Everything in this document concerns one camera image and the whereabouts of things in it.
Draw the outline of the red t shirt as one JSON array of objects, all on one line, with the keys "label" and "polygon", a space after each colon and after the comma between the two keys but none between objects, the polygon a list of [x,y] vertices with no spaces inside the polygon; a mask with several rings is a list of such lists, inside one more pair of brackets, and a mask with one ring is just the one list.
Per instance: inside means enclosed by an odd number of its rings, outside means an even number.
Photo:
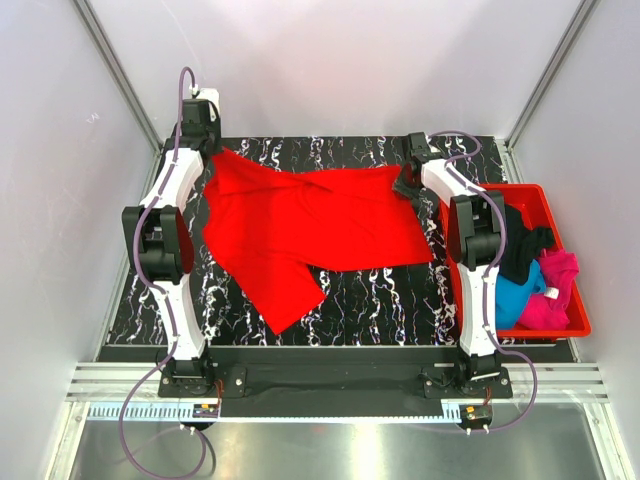
[{"label": "red t shirt", "polygon": [[429,263],[401,168],[276,171],[230,150],[213,158],[203,238],[275,334],[320,305],[312,267],[337,272]]}]

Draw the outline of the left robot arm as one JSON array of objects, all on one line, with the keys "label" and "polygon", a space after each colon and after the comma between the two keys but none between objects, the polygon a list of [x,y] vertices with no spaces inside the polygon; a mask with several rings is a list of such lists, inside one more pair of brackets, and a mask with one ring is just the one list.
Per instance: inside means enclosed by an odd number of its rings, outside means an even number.
[{"label": "left robot arm", "polygon": [[195,252],[184,210],[206,163],[219,151],[220,140],[219,92],[204,88],[182,100],[179,121],[163,147],[157,178],[138,205],[122,212],[131,268],[158,306],[169,359],[192,362],[183,369],[180,381],[196,396],[214,388],[216,372],[198,361],[205,340],[191,299]]}]

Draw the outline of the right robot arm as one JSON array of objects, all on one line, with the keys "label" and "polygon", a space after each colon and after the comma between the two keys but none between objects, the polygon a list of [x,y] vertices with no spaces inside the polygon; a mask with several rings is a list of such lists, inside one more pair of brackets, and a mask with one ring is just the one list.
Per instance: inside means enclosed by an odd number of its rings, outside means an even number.
[{"label": "right robot arm", "polygon": [[452,158],[433,146],[423,132],[402,138],[405,163],[393,190],[411,200],[430,190],[447,207],[446,247],[461,286],[462,327],[454,384],[466,396],[486,389],[500,373],[495,320],[499,263],[506,249],[501,193],[466,179]]}]

